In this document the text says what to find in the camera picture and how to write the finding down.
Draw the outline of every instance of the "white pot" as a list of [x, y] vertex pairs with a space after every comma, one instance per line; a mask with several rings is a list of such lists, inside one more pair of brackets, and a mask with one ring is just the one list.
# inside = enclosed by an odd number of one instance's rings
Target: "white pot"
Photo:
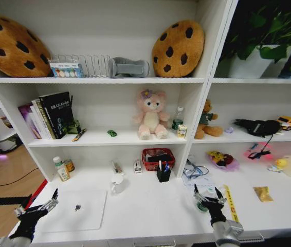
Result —
[[[273, 49], [278, 47], [278, 45], [264, 45], [263, 47]], [[272, 59], [261, 58], [260, 51], [255, 48], [246, 60], [239, 59], [237, 55], [231, 59], [228, 77], [247, 79], [260, 78], [272, 62]]]
[[278, 77], [280, 75], [281, 70], [285, 66], [285, 63], [288, 61], [291, 55], [291, 46], [289, 46], [286, 50], [286, 58], [280, 59], [277, 63], [272, 62], [269, 64], [265, 72], [262, 74], [261, 77], [263, 78], [271, 78], [271, 77]]

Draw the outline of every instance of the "yellow tape measure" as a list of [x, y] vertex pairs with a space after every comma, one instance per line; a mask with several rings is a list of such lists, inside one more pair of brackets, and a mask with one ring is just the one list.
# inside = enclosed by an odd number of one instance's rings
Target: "yellow tape measure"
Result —
[[236, 208], [234, 207], [234, 203], [231, 197], [231, 193], [229, 190], [229, 187], [227, 185], [223, 185], [225, 190], [226, 190], [226, 198], [227, 201], [229, 203], [229, 207], [230, 207], [230, 212], [231, 212], [231, 216], [232, 216], [232, 220], [234, 220], [235, 222], [239, 222], [238, 216], [237, 216], [237, 212], [236, 212]]

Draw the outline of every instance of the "white mug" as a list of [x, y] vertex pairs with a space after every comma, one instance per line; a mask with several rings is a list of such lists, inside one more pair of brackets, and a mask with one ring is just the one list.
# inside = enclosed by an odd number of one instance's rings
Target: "white mug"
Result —
[[111, 192], [119, 194], [125, 189], [124, 177], [122, 174], [116, 173], [111, 178]]

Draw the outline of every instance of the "robotic arm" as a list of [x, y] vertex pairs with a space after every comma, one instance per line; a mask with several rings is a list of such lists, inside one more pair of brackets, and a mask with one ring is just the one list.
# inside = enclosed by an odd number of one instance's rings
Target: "robotic arm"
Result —
[[38, 220], [55, 208], [58, 202], [58, 189], [56, 189], [52, 198], [43, 205], [25, 209], [28, 202], [21, 204], [14, 210], [20, 225], [11, 236], [0, 238], [0, 247], [28, 247], [33, 240]]
[[216, 245], [219, 247], [240, 246], [237, 237], [244, 231], [243, 227], [240, 223], [226, 219], [221, 209], [227, 199], [223, 198], [217, 188], [215, 188], [215, 191], [217, 198], [204, 197], [198, 192], [198, 188], [195, 185], [193, 196], [197, 202], [209, 210]]

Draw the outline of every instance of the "wire rack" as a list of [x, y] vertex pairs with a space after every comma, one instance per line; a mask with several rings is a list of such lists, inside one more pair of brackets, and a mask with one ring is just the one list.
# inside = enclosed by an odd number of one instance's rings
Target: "wire rack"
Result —
[[86, 77], [109, 77], [108, 55], [51, 55], [53, 62], [78, 62]]

